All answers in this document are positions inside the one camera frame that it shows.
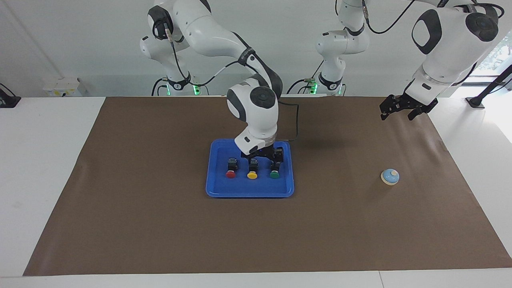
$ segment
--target green button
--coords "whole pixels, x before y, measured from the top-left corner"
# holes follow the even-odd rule
[[[279,172],[278,171],[270,172],[270,178],[272,178],[272,179],[279,179]]]

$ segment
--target brown tablecloth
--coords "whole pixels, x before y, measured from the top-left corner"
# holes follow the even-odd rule
[[[512,266],[428,116],[381,121],[381,98],[284,101],[301,104],[295,194],[213,199],[209,146],[245,126],[225,99],[108,98],[24,275]],[[280,113],[293,137],[294,107]]]

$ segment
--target white wall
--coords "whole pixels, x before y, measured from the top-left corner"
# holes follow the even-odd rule
[[[512,28],[512,1],[490,2],[509,11],[501,19],[501,39]],[[407,3],[372,2],[372,26],[387,27]],[[94,96],[148,95],[153,82],[164,74],[157,62],[139,51],[139,39],[150,33],[146,14],[153,0],[0,0],[0,4],[9,7],[26,31],[20,37],[10,12],[0,9],[0,81],[21,96],[43,96],[42,80],[58,74],[79,77]],[[311,76],[322,60],[314,47],[318,36],[341,29],[334,0],[210,0],[210,5],[216,20],[252,45],[283,78],[285,88]],[[412,26],[431,7],[415,3],[389,33],[371,35],[368,51],[345,57],[347,94],[383,96],[403,91],[424,60],[411,40]],[[202,81],[231,61],[197,55],[191,49],[180,54]],[[224,94],[247,75],[242,67],[230,67],[209,85],[210,92]]]

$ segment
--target white table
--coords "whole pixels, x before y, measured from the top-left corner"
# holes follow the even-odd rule
[[[24,98],[0,110],[0,287],[512,287],[512,269],[21,277],[103,101]],[[440,99],[430,117],[512,254],[512,143],[462,99]]]

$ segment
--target red button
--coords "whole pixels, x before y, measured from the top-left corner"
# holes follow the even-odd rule
[[[233,179],[235,178],[237,175],[233,172],[233,171],[228,171],[226,173],[226,177],[230,178],[230,179]]]

